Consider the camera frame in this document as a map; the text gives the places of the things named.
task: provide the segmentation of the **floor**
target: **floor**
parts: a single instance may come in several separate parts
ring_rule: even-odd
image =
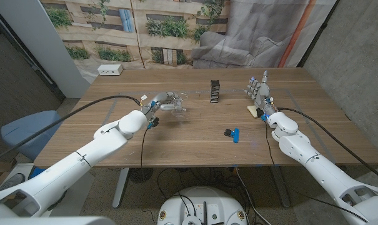
[[[72,110],[77,101],[78,99],[66,99],[57,110],[58,113],[61,116],[67,114]],[[144,184],[144,196],[143,183],[135,184],[129,181],[123,202],[118,209],[114,209],[111,204],[119,171],[117,169],[111,170],[106,168],[91,169],[90,173],[95,176],[95,180],[81,211],[81,215],[105,216],[111,218],[117,224],[152,224],[151,214],[142,212],[142,209],[151,210],[154,219],[156,219],[156,215],[165,201],[157,186],[157,177],[164,169],[154,169],[150,180]],[[221,171],[225,177],[233,175],[228,168],[214,169]],[[360,178],[360,181],[365,180],[370,184],[376,185],[376,178],[367,174],[367,171],[361,167],[344,167],[343,169],[352,177]],[[170,168],[164,171],[162,176],[159,177],[160,188],[169,197],[186,187],[206,185],[205,180],[201,176],[207,180],[214,179],[213,177],[209,178],[210,168],[193,168],[192,171],[201,181],[188,170],[181,172],[182,182],[180,182],[178,171]],[[239,171],[256,202],[256,209],[272,224],[347,224],[341,212],[336,208],[307,199],[290,190],[289,195],[292,207],[282,207],[269,167],[243,167]],[[314,198],[333,203],[329,195],[326,194],[303,167],[284,167],[282,168],[282,172],[286,182],[294,189]],[[219,184],[212,186],[227,192],[244,205],[243,198],[236,189],[226,188]],[[253,217],[254,213],[250,212],[249,218],[252,219]]]

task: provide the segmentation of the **white robotic arm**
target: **white robotic arm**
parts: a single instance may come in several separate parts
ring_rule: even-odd
[[[264,73],[262,81],[266,81],[266,77],[267,71]],[[257,84],[258,82],[251,79],[250,83]],[[272,137],[279,143],[281,151],[302,164],[338,206],[364,219],[341,210],[350,224],[378,221],[378,187],[352,179],[321,155],[311,146],[308,137],[298,130],[297,123],[283,112],[277,111],[273,104],[273,98],[269,95],[266,82],[262,82],[258,89],[246,90],[246,93],[254,100],[254,104],[264,111],[262,120],[267,122],[271,128],[275,128],[272,131]]]
[[[94,140],[74,151],[36,177],[0,191],[0,218],[18,216],[38,217],[56,203],[79,178],[97,163],[114,154],[140,129],[155,126],[154,113],[161,109],[185,110],[170,104],[180,97],[173,92],[158,94],[142,111],[133,110],[118,121],[104,125],[94,134]],[[9,195],[22,194],[25,198],[10,209],[3,204]]]

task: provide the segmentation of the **cable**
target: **cable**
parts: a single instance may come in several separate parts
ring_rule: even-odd
[[[0,158],[3,157],[4,155],[16,150],[17,148],[21,147],[22,145],[26,144],[27,142],[29,142],[30,140],[34,139],[35,137],[39,136],[40,134],[46,132],[48,129],[51,129],[52,127],[54,127],[55,125],[63,122],[64,120],[68,119],[69,117],[75,115],[76,113],[82,111],[83,109],[89,107],[89,106],[92,106],[94,105],[95,103],[99,103],[101,101],[105,101],[105,100],[108,100],[108,99],[113,99],[113,98],[128,98],[128,99],[132,99],[136,104],[138,104],[140,106],[140,101],[138,101],[137,99],[135,99],[134,97],[130,97],[130,96],[108,96],[108,97],[103,97],[103,98],[100,98],[98,100],[95,100],[93,102],[90,102],[89,104],[86,104],[82,107],[80,107],[79,109],[73,111],[73,112],[70,112],[69,114],[67,114],[66,116],[62,117],[61,119],[58,119],[57,121],[51,123],[50,125],[46,126],[45,128],[41,129],[40,131],[32,134],[31,136],[29,136],[28,138],[26,138],[25,140],[19,142],[18,144],[16,144],[14,147],[8,149],[7,151],[4,151],[3,153],[0,154]]]
[[[274,159],[273,159],[272,154],[271,154],[271,146],[269,145],[269,141],[268,141],[268,125],[267,125],[266,122],[265,122],[265,126],[266,126],[266,141],[267,141],[267,143],[268,143],[268,147],[269,147],[269,155],[271,156],[271,160],[272,160],[272,163],[273,163],[273,165],[274,165],[274,169],[276,170],[275,162],[274,162]],[[337,209],[341,209],[341,210],[343,210],[343,211],[346,211],[346,212],[348,212],[348,213],[351,213],[351,214],[355,215],[356,217],[358,217],[359,219],[363,220],[365,223],[368,223],[368,220],[364,219],[364,218],[361,217],[360,215],[358,215],[358,214],[356,214],[356,213],[354,213],[354,212],[352,212],[352,211],[350,211],[350,210],[344,209],[344,208],[342,208],[342,207],[340,207],[340,206],[336,206],[335,204],[331,204],[331,203],[329,203],[329,202],[325,202],[325,201],[322,201],[322,200],[316,199],[316,198],[314,198],[314,197],[311,197],[311,196],[308,196],[308,195],[306,195],[306,194],[303,194],[303,193],[301,193],[301,192],[296,191],[294,188],[290,187],[290,186],[289,186],[289,185],[283,180],[283,177],[281,177],[281,175],[280,175],[278,172],[277,172],[276,174],[277,174],[277,176],[282,180],[282,182],[284,183],[284,185],[286,185],[289,189],[291,189],[291,190],[294,191],[295,193],[300,194],[300,195],[302,195],[302,196],[304,196],[304,197],[307,197],[307,198],[309,198],[309,199],[312,199],[312,200],[315,200],[315,201],[319,201],[320,203],[324,203],[324,204],[326,204],[326,205],[333,206],[333,207],[335,207],[335,208],[337,208]]]
[[[108,168],[110,171],[112,171],[112,172],[117,172],[117,171],[121,171],[121,170],[123,170],[123,169],[125,169],[125,168],[115,168],[115,169],[111,169],[111,168]]]
[[[191,216],[191,215],[190,215],[190,211],[189,211],[189,208],[187,207],[187,204],[186,204],[186,202],[184,202],[184,200],[183,200],[183,197],[181,196],[181,193],[180,193],[179,191],[177,191],[177,193],[179,194],[179,197],[181,197],[181,199],[182,199],[182,202],[183,202],[184,206],[185,206],[185,207],[186,207],[186,209],[187,209],[187,216]]]
[[[159,103],[159,101],[156,101],[156,103],[154,103],[144,115],[147,115],[147,114],[151,111],[151,109],[152,109],[157,103]]]
[[[181,181],[182,187],[183,187],[183,189],[185,189],[186,187],[183,185],[182,177],[181,177],[181,172],[178,171],[178,170],[177,170],[177,172],[179,173],[179,180]]]
[[[173,196],[180,196],[181,198],[182,197],[184,197],[184,198],[186,198],[186,199],[188,199],[189,201],[190,201],[190,203],[191,203],[191,205],[193,206],[193,209],[194,209],[194,216],[197,216],[197,213],[196,213],[196,209],[195,209],[195,207],[194,207],[194,204],[193,204],[193,202],[187,197],[187,196],[184,196],[184,195],[182,195],[182,194],[174,194],[174,195],[172,195],[171,197],[173,197]]]
[[[342,146],[348,153],[350,153],[352,156],[354,156],[359,162],[361,162],[366,168],[368,168],[370,171],[372,171],[374,174],[378,176],[378,171],[376,171],[374,168],[372,168],[367,162],[362,160],[359,156],[357,156],[354,152],[352,152],[347,146],[345,146],[343,143],[341,143],[333,134],[331,134],[326,128],[324,128],[320,123],[318,123],[315,119],[311,118],[310,116],[304,114],[303,112],[297,111],[295,109],[289,109],[289,108],[284,108],[284,107],[279,107],[277,108],[278,110],[288,110],[288,111],[293,111],[295,113],[298,113],[307,119],[311,120],[314,122],[316,125],[318,125],[323,131],[326,132],[327,135],[329,135],[335,142],[337,142],[340,146]]]
[[[240,189],[239,188],[242,188],[243,187],[241,186],[240,182],[238,183],[235,183],[235,182],[231,182],[231,183],[235,183],[236,186],[232,187],[232,186],[228,186],[226,185],[226,182],[229,182],[229,178],[236,178],[235,176],[230,176],[227,178],[227,181],[223,180],[223,181],[220,181],[220,182],[214,182],[214,183],[210,183],[208,180],[205,179],[205,181],[202,181],[195,173],[194,171],[192,170],[192,168],[189,168],[190,169],[190,172],[193,174],[193,176],[200,182],[200,183],[205,183],[207,186],[213,186],[213,185],[216,185],[216,184],[220,184],[224,187],[227,187],[227,188],[234,188],[239,194],[240,194],[240,197],[242,198],[243,200],[243,205],[244,205],[244,210],[247,211],[247,213],[249,212],[249,208],[247,209],[247,203],[246,203],[246,199],[245,197],[243,196],[243,194],[241,193]]]
[[[164,194],[164,192],[162,191],[162,189],[161,189],[161,187],[160,187],[160,185],[159,185],[159,176],[160,176],[163,172],[167,171],[168,169],[172,169],[172,168],[166,168],[166,169],[164,169],[163,171],[161,171],[161,172],[158,174],[158,177],[157,177],[157,186],[158,186],[158,189],[159,189],[159,191],[161,192],[162,196],[164,196],[164,199],[165,199],[165,200],[168,199],[168,198],[166,197],[166,195]]]
[[[235,213],[238,213],[240,212],[240,210],[237,210],[235,211],[234,213],[232,213],[228,218],[227,218],[227,221],[225,222],[225,224],[228,224],[227,222],[229,222],[229,220],[231,219],[231,217],[235,214]]]
[[[254,212],[263,220],[265,221],[265,223],[267,223],[268,225],[271,225],[270,222],[268,222],[268,220],[266,220],[257,210],[256,208],[254,207],[254,205],[252,204],[252,201],[251,201],[251,197],[250,197],[250,194],[249,194],[249,191],[247,190],[246,188],[246,185],[244,184],[243,180],[241,179],[240,177],[240,174],[239,174],[239,170],[238,168],[236,168],[236,173],[237,173],[237,176],[239,177],[241,183],[243,184],[244,186],[244,189],[246,190],[246,193],[247,195],[249,196],[249,200],[250,200],[250,203],[251,203],[251,206],[252,206],[252,209],[254,210]]]
[[[256,215],[254,216],[254,218],[252,218],[252,225],[264,225],[264,224],[257,222],[257,215]]]
[[[142,208],[141,208],[141,211],[143,211],[144,213],[146,212],[150,212],[151,213],[151,219],[152,219],[152,223],[155,224],[156,222],[154,221],[154,216],[152,215],[152,211],[151,210],[144,210],[144,203],[143,203],[143,199],[144,199],[144,190],[145,190],[145,186],[144,184],[146,183],[144,181],[144,172],[143,172],[143,147],[144,147],[144,138],[146,137],[146,133],[147,131],[149,130],[149,128],[146,129],[146,131],[144,131],[144,135],[143,135],[143,142],[141,143],[141,155],[140,155],[140,170],[141,170],[141,175],[143,177],[143,197],[142,197]]]
[[[246,215],[247,224],[250,225],[249,215],[245,211],[244,211],[244,214]]]

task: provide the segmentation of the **black cable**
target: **black cable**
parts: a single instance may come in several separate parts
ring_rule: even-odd
[[[161,187],[160,187],[160,185],[159,185],[159,176],[160,176],[163,172],[167,171],[168,169],[172,169],[172,168],[166,168],[166,169],[164,169],[163,171],[161,171],[161,172],[158,174],[158,177],[157,177],[157,186],[158,186],[158,189],[159,189],[159,191],[161,192],[162,196],[164,196],[165,200],[168,199],[168,198],[166,197],[166,195],[164,194],[164,192],[162,191],[162,189],[161,189]]]
[[[265,126],[266,126],[266,142],[268,143],[268,147],[269,147],[269,155],[270,155],[271,160],[272,160],[272,163],[273,163],[273,165],[274,165],[274,169],[276,170],[276,174],[277,174],[277,176],[282,180],[282,182],[284,183],[284,185],[286,185],[289,189],[291,189],[292,191],[294,191],[294,192],[297,193],[297,194],[300,194],[300,195],[302,195],[302,196],[304,196],[304,197],[307,197],[307,198],[312,199],[312,200],[315,200],[315,201],[319,201],[320,203],[324,203],[324,204],[326,204],[326,205],[333,206],[333,207],[335,207],[335,208],[337,208],[337,209],[341,209],[341,210],[343,210],[343,211],[345,211],[345,212],[347,212],[347,213],[351,213],[351,214],[355,215],[356,217],[358,217],[359,219],[363,220],[365,223],[368,223],[368,220],[364,219],[364,218],[361,217],[360,215],[358,215],[358,214],[356,214],[356,213],[354,213],[354,212],[352,212],[352,211],[350,211],[350,210],[347,210],[347,209],[344,209],[344,208],[342,208],[342,207],[340,207],[340,206],[336,206],[335,204],[331,204],[331,203],[329,203],[329,202],[325,202],[325,201],[322,201],[322,200],[316,199],[316,198],[314,198],[314,197],[308,196],[308,195],[303,194],[303,193],[301,193],[301,192],[298,192],[298,191],[296,191],[294,188],[290,187],[290,186],[289,186],[289,185],[283,180],[283,177],[281,177],[281,175],[277,172],[277,169],[276,169],[276,167],[275,167],[275,162],[274,162],[274,159],[273,159],[273,157],[272,157],[272,153],[271,153],[271,146],[269,145],[269,141],[268,141],[268,125],[267,125],[266,122],[265,122]]]
[[[181,181],[182,187],[183,187],[183,189],[185,189],[186,187],[184,186],[184,184],[182,182],[181,172],[178,171],[178,170],[177,170],[177,172],[179,173],[179,180]]]
[[[179,195],[180,195],[180,197],[184,197],[184,198],[186,198],[186,199],[188,199],[188,200],[190,201],[190,203],[191,203],[191,205],[193,206],[193,209],[194,209],[194,216],[197,216],[197,214],[196,214],[196,209],[195,209],[195,207],[194,207],[193,202],[192,202],[187,196],[184,196],[184,195],[182,195],[182,194],[180,194],[180,193],[179,193]]]
[[[67,114],[66,116],[62,117],[61,119],[51,123],[50,125],[46,126],[45,128],[41,129],[40,131],[32,134],[31,136],[29,136],[28,138],[26,138],[25,140],[19,142],[18,144],[16,144],[14,147],[8,149],[7,151],[4,151],[3,153],[0,154],[0,158],[3,157],[4,155],[16,150],[17,148],[21,147],[22,145],[26,144],[27,142],[29,142],[30,140],[34,139],[35,137],[39,136],[40,134],[46,132],[48,129],[51,129],[52,127],[54,127],[55,125],[63,122],[64,120],[66,120],[67,118],[75,115],[76,113],[82,111],[83,109],[89,107],[89,106],[92,106],[94,105],[95,103],[99,103],[101,101],[105,101],[105,100],[108,100],[108,99],[113,99],[113,98],[128,98],[128,99],[132,99],[136,104],[138,104],[140,106],[140,101],[138,101],[137,99],[135,99],[134,97],[130,97],[130,96],[108,96],[108,97],[103,97],[103,98],[100,98],[98,100],[95,100],[93,102],[90,102],[89,104],[86,104],[82,107],[80,107],[79,109],[73,111],[73,112],[70,112],[69,114]]]
[[[144,210],[144,203],[143,203],[143,199],[144,199],[144,190],[145,190],[145,186],[144,184],[146,183],[144,180],[144,172],[143,172],[143,147],[144,147],[144,138],[146,137],[146,133],[147,131],[149,130],[149,128],[146,129],[146,131],[144,131],[144,135],[143,135],[143,142],[141,143],[141,155],[140,155],[140,170],[141,170],[141,175],[143,177],[143,196],[142,196],[142,208],[141,208],[141,211],[143,211],[144,213],[146,212],[150,212],[151,213],[151,219],[152,219],[152,223],[155,224],[156,222],[154,221],[154,216],[152,215],[152,211],[151,210]]]
[[[117,171],[121,171],[121,170],[123,170],[123,169],[125,169],[125,168],[115,168],[115,169],[111,169],[111,168],[108,168],[110,171],[112,171],[112,172],[117,172]]]
[[[261,222],[257,222],[257,214],[254,216],[254,218],[252,218],[252,225],[264,225]]]
[[[182,199],[182,202],[183,202],[184,206],[185,206],[185,207],[186,207],[186,209],[187,209],[187,216],[191,216],[191,215],[190,215],[190,211],[189,211],[189,208],[187,207],[187,204],[186,204],[186,202],[184,202],[184,200],[183,200],[183,197],[182,197],[181,193],[180,193],[179,191],[177,191],[177,193],[179,194],[179,197],[181,197],[181,199]]]
[[[327,135],[329,135],[335,142],[340,144],[348,153],[350,153],[352,156],[354,156],[359,162],[361,162],[366,168],[368,168],[370,171],[372,171],[374,174],[378,176],[378,171],[376,171],[374,168],[372,168],[368,163],[366,163],[364,160],[362,160],[359,156],[357,156],[354,152],[352,152],[347,146],[345,146],[343,143],[341,143],[333,134],[331,134],[326,128],[324,128],[320,123],[318,123],[315,119],[311,118],[310,116],[304,114],[303,112],[297,111],[295,109],[289,109],[289,108],[284,108],[284,107],[279,107],[277,108],[278,110],[289,110],[293,111],[295,113],[298,113],[307,119],[311,120],[314,122],[316,125],[318,125],[323,131],[326,132]]]
[[[207,183],[215,184],[215,182],[211,182],[211,174],[210,174],[209,179],[207,179],[206,177],[203,177],[201,175],[201,173],[199,173],[199,176],[200,176],[200,178],[202,178],[203,180],[205,180]]]
[[[152,109],[157,103],[159,103],[159,101],[156,101],[156,103],[154,103],[144,115],[147,115],[147,114],[151,111],[151,109]]]
[[[246,198],[243,196],[243,194],[241,193],[241,189],[242,189],[242,191],[244,191],[245,192],[245,190],[243,190],[243,187],[241,186],[241,182],[231,182],[231,183],[234,183],[235,184],[235,186],[229,186],[229,185],[227,185],[226,183],[228,183],[229,182],[229,178],[237,178],[238,179],[238,177],[236,177],[236,176],[230,176],[230,177],[228,177],[227,178],[227,181],[217,181],[217,182],[209,182],[208,180],[205,180],[204,179],[204,177],[202,177],[203,178],[203,180],[201,180],[195,173],[194,173],[194,171],[193,171],[193,169],[192,168],[189,168],[190,169],[190,172],[193,174],[193,176],[200,182],[200,183],[203,183],[203,184],[206,184],[207,186],[213,186],[213,185],[216,185],[216,184],[220,184],[220,185],[222,185],[222,186],[224,186],[224,187],[226,187],[226,188],[234,188],[239,194],[240,194],[240,197],[242,198],[242,202],[244,203],[244,210],[246,211],[246,213],[248,214],[249,213],[249,211],[250,211],[250,208],[247,208],[247,202],[246,202]]]

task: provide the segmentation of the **small white object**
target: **small white object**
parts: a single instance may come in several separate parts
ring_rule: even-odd
[[[122,73],[122,65],[120,64],[110,64],[110,65],[101,65],[97,69],[100,75],[120,75]]]
[[[256,106],[247,106],[247,109],[250,111],[251,115],[254,118],[257,118],[257,108],[256,108]]]

